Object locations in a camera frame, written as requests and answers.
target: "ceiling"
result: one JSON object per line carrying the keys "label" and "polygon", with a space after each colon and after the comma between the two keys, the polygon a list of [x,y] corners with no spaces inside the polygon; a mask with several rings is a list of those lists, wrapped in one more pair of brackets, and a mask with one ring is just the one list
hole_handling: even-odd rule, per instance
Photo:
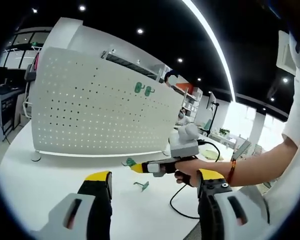
{"label": "ceiling", "polygon": [[[192,0],[210,24],[227,61],[236,100],[281,120],[293,102],[294,77],[277,68],[278,31],[287,31],[256,0]],[[78,6],[84,4],[86,11]],[[209,36],[181,0],[48,0],[34,6],[20,29],[53,26],[60,17],[83,20],[95,28],[145,50],[206,95],[230,101],[228,80]],[[137,34],[142,28],[144,34]],[[270,105],[279,111],[272,110]]]}

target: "perforated board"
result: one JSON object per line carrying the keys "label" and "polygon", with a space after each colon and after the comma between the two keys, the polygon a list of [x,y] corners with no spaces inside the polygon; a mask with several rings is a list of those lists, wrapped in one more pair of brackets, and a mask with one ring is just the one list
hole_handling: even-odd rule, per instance
{"label": "perforated board", "polygon": [[[183,101],[180,94],[73,50],[48,48],[39,64],[32,108],[36,150],[112,155],[165,149]],[[136,90],[137,84],[144,88]]]}

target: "green object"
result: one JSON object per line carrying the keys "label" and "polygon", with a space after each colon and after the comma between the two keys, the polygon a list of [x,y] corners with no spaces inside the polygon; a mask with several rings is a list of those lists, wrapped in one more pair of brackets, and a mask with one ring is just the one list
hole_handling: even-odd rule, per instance
{"label": "green object", "polygon": [[136,165],[137,163],[131,158],[131,157],[128,157],[127,160],[125,161],[125,164],[121,163],[123,166],[129,166],[130,168],[133,166],[133,165]]}
{"label": "green object", "polygon": [[141,89],[144,89],[145,87],[146,87],[146,85],[142,86],[142,83],[138,81],[135,85],[134,92],[136,94],[138,94],[138,93],[140,93]]}
{"label": "green object", "polygon": [[226,135],[227,133],[230,133],[230,130],[224,129],[224,128],[221,127],[220,130],[219,130],[219,133],[221,135]]}
{"label": "green object", "polygon": [[136,181],[133,185],[135,185],[135,184],[137,184],[139,186],[142,186],[141,192],[143,192],[149,186],[149,181],[147,181],[145,184],[141,184],[141,183]]}
{"label": "green object", "polygon": [[[218,153],[213,150],[206,149],[206,150],[203,150],[200,152],[208,160],[214,160],[214,161],[217,160]],[[222,161],[222,160],[224,160],[224,158],[222,156],[220,156],[218,160]]]}
{"label": "green object", "polygon": [[146,89],[145,89],[145,92],[144,92],[144,95],[146,97],[149,97],[150,93],[154,93],[156,90],[153,89],[153,91],[151,91],[151,87],[150,86],[147,86]]}
{"label": "green object", "polygon": [[211,122],[212,122],[212,120],[209,119],[208,122],[204,125],[203,129],[204,129],[204,130],[209,130],[210,125],[211,125]]}

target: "floor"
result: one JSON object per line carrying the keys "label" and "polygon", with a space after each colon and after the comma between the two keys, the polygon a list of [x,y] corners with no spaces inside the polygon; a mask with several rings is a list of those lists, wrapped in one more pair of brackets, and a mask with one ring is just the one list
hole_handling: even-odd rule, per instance
{"label": "floor", "polygon": [[[6,137],[8,138],[9,142],[11,143],[15,137],[18,135],[18,133],[21,131],[23,127],[21,125],[18,125],[13,131],[11,131]],[[0,164],[2,159],[4,158],[4,155],[9,148],[9,142],[5,139],[4,141],[0,142]]]}

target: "white table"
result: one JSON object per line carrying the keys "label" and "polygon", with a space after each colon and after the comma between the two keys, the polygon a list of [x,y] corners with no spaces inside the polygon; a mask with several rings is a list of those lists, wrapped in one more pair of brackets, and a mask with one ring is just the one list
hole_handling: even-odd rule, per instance
{"label": "white table", "polygon": [[[230,159],[231,149],[217,145],[222,156]],[[65,157],[42,155],[39,162],[31,161],[34,151],[31,121],[20,131],[8,148],[0,165],[0,188],[16,218],[29,230],[40,230],[48,221],[49,211],[69,193],[77,193],[84,179],[96,172],[112,171],[111,240],[183,239],[198,220],[174,212],[169,200],[181,187],[173,174],[155,178],[138,174],[123,167],[127,157]],[[162,153],[133,156],[136,162],[167,158]],[[141,192],[134,182],[149,187]],[[195,188],[186,187],[174,200],[181,212],[198,216]]]}
{"label": "white table", "polygon": [[221,144],[226,145],[226,146],[228,146],[229,148],[232,148],[232,149],[235,148],[236,143],[237,143],[237,140],[234,139],[234,138],[227,139],[226,137],[221,136],[221,135],[216,134],[216,133],[213,133],[213,132],[211,132],[210,135],[209,135],[209,138],[211,138],[211,137],[212,137],[212,139],[218,139]]}

